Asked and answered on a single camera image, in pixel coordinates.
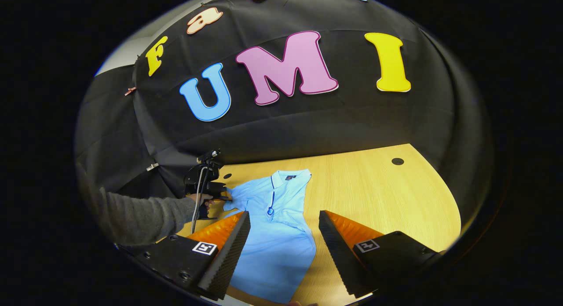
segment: orange letter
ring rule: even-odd
[[[406,80],[402,65],[402,41],[389,34],[375,32],[366,33],[364,37],[376,46],[380,56],[381,78],[377,81],[377,88],[382,91],[410,91],[410,82]]]
[[[201,13],[195,15],[195,17],[191,18],[191,20],[187,23],[189,27],[187,28],[186,32],[188,34],[196,33],[201,28],[205,27],[205,25],[217,21],[217,19],[219,19],[221,16],[223,16],[223,12],[219,13],[217,8],[215,7],[205,9]]]
[[[165,48],[163,48],[163,46],[161,45],[165,43],[167,40],[168,40],[167,36],[162,37],[157,42],[157,44],[155,44],[152,48],[150,48],[149,51],[146,52],[145,57],[149,61],[149,76],[152,76],[154,72],[159,67],[161,67],[162,61],[157,58],[160,58],[162,54],[165,52]]]

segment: gray sleeve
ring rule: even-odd
[[[97,189],[80,171],[79,183],[94,220],[117,244],[153,244],[179,232],[191,222],[195,203],[190,198],[132,198]]]

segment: wooden table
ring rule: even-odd
[[[404,163],[395,165],[393,158]],[[304,218],[316,243],[316,256],[292,300],[303,306],[346,305],[358,299],[348,295],[328,248],[318,230],[318,212],[329,210],[384,234],[401,230],[434,251],[447,249],[459,236],[457,204],[434,168],[410,144],[326,156],[226,165],[221,178],[234,188],[249,180],[271,176],[278,170],[308,168]],[[228,179],[223,175],[232,173]],[[213,204],[211,217],[223,218],[224,202]],[[212,221],[198,221],[196,230]],[[188,236],[191,223],[178,234]],[[227,294],[254,306],[280,305],[250,296],[231,286]]]

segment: letter u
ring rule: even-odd
[[[191,112],[201,121],[217,120],[223,117],[231,107],[231,95],[221,76],[222,68],[223,64],[215,63],[201,73],[201,77],[207,78],[211,82],[215,96],[217,96],[217,103],[214,106],[207,107],[203,103],[201,95],[197,91],[197,78],[192,78],[179,88],[179,93],[186,98]]]

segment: letter m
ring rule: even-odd
[[[330,77],[318,48],[320,34],[316,31],[294,33],[287,38],[283,60],[259,46],[242,51],[237,62],[246,66],[256,88],[255,103],[263,106],[274,103],[279,94],[270,88],[267,80],[274,83],[287,96],[293,96],[297,70],[303,83],[303,94],[319,94],[338,88],[338,81]]]

